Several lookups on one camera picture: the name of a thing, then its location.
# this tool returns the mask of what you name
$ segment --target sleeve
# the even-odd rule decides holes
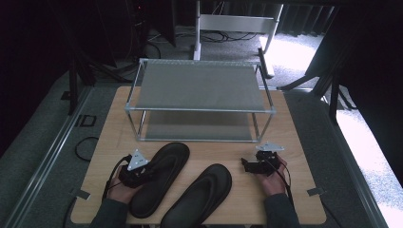
[[[297,213],[285,194],[275,194],[264,200],[268,228],[300,227]]]
[[[104,199],[90,228],[125,227],[128,206],[113,199]]]

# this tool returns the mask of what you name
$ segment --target flip-flop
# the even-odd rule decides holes
[[[225,166],[208,166],[166,212],[160,227],[198,227],[225,200],[231,187],[231,173]]]
[[[152,180],[144,184],[130,202],[129,211],[133,217],[144,219],[157,210],[188,158],[189,148],[180,142],[171,142],[154,155],[148,167],[154,170]]]

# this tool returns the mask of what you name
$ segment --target gray carpet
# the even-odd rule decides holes
[[[318,45],[321,38],[306,36],[295,38],[280,35],[278,39],[305,39],[305,43],[312,42],[310,44],[315,46]],[[178,46],[175,48],[167,43],[154,44],[160,48],[162,57],[165,59],[190,59],[193,40],[191,37],[179,38]],[[257,40],[254,39],[222,44],[202,43],[201,59],[256,61],[258,46]],[[158,57],[154,47],[147,48],[147,55],[149,58]],[[302,76],[304,71],[293,71],[280,65],[274,65],[274,67],[276,77],[269,81],[270,86],[283,86],[291,83]],[[124,76],[129,78],[133,74],[126,73]],[[88,162],[78,159],[74,154],[74,147],[85,137],[100,135],[107,111],[116,88],[119,86],[121,85],[114,83],[113,80],[99,75],[98,83],[92,88],[81,113],[96,116],[95,125],[92,127],[76,126],[71,130],[40,193],[22,220],[21,227],[63,227],[65,215],[67,215],[67,227],[86,227],[73,224],[68,219],[67,210],[73,200],[73,193],[80,188],[88,167]],[[313,87],[312,84],[301,87],[305,86],[306,88]],[[67,89],[67,75],[65,75],[56,82],[23,132],[0,160],[3,174],[0,176],[0,183],[2,186],[7,186],[0,190],[0,204],[2,205],[0,224],[5,223],[30,177],[67,118],[68,102],[60,101],[63,91]],[[340,157],[340,150],[344,148],[335,140],[336,131],[327,117],[327,105],[306,91],[286,92],[285,97],[314,180],[318,187],[326,190],[321,197],[323,202],[331,209],[343,227],[372,227]],[[80,155],[90,158],[95,143],[92,140],[83,143],[79,148]],[[327,215],[327,221],[315,227],[338,227],[328,212]]]

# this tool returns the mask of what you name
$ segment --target person's arm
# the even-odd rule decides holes
[[[281,165],[278,172],[284,177],[284,169],[287,162],[278,156]],[[269,228],[295,228],[300,227],[297,213],[285,194],[285,183],[277,172],[270,176],[256,175],[264,194],[264,209],[267,216],[267,227]]]
[[[133,189],[124,186],[118,179],[121,169],[122,167],[119,167],[116,177],[111,180],[106,199],[89,225],[90,228],[125,227],[128,204],[141,187]]]

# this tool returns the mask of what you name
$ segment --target wooden table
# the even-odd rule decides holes
[[[137,142],[125,114],[124,107],[130,87],[123,86],[106,118],[104,129],[95,149],[82,190],[91,194],[89,200],[77,199],[71,213],[75,223],[91,223],[100,205],[106,180],[116,162],[138,148],[147,159],[168,142]],[[326,220],[319,196],[309,197],[307,190],[315,183],[299,142],[287,103],[281,91],[271,91],[278,113],[263,136],[261,143],[275,143],[285,147],[279,154],[288,162],[291,190],[301,224],[321,224]],[[185,142],[190,157],[180,175],[165,195],[157,211],[149,218],[128,216],[127,223],[159,224],[163,215],[181,196],[189,184],[210,164],[221,163],[231,172],[233,186],[226,200],[204,222],[205,224],[265,224],[264,195],[253,174],[245,173],[240,158],[254,159],[256,145],[251,142]]]

